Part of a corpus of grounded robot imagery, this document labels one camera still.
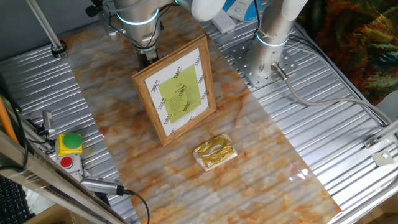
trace gold foil wrapper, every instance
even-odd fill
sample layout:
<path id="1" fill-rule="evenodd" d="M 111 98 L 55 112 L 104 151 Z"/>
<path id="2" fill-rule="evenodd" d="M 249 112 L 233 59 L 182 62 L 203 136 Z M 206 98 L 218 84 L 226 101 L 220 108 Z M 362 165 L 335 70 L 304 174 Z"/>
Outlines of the gold foil wrapper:
<path id="1" fill-rule="evenodd" d="M 222 134 L 207 141 L 197 147 L 193 152 L 193 156 L 205 171 L 209 171 L 218 164 L 226 162 L 237 155 L 231 139 L 227 134 Z"/>

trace green button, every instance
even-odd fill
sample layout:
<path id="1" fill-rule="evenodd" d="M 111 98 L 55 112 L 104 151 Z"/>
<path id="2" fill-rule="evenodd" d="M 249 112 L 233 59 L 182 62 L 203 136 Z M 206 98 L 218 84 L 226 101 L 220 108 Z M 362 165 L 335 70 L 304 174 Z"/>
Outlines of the green button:
<path id="1" fill-rule="evenodd" d="M 63 137 L 63 144 L 70 149 L 79 148 L 82 142 L 80 135 L 76 133 L 68 133 Z"/>

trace picture frame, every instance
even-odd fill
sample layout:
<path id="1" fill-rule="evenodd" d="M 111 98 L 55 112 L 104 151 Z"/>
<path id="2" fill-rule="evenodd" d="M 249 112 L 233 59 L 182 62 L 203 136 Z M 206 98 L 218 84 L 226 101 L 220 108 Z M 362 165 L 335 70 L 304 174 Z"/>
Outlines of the picture frame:
<path id="1" fill-rule="evenodd" d="M 163 146 L 217 109 L 205 34 L 131 78 Z"/>

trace emergency stop button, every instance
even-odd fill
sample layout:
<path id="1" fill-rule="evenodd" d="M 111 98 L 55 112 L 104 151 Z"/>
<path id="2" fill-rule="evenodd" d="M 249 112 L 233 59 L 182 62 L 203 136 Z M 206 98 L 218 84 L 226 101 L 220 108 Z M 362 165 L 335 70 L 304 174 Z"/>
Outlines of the emergency stop button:
<path id="1" fill-rule="evenodd" d="M 73 165 L 73 161 L 70 157 L 64 157 L 61 159 L 61 166 L 63 168 L 69 169 Z"/>

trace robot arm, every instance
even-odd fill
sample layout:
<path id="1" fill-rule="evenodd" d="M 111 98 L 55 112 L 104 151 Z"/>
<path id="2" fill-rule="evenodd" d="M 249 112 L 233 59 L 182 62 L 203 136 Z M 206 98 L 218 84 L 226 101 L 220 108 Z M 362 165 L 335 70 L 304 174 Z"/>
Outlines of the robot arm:
<path id="1" fill-rule="evenodd" d="M 117 13 L 122 28 L 120 32 L 129 37 L 137 53 L 140 65 L 147 67 L 158 60 L 157 38 L 160 34 L 160 8 L 179 4 L 199 21 L 214 18 L 226 0 L 113 0 L 116 9 L 105 11 Z M 100 13 L 100 19 L 108 35 L 116 38 L 115 30 L 109 27 L 109 15 Z"/>

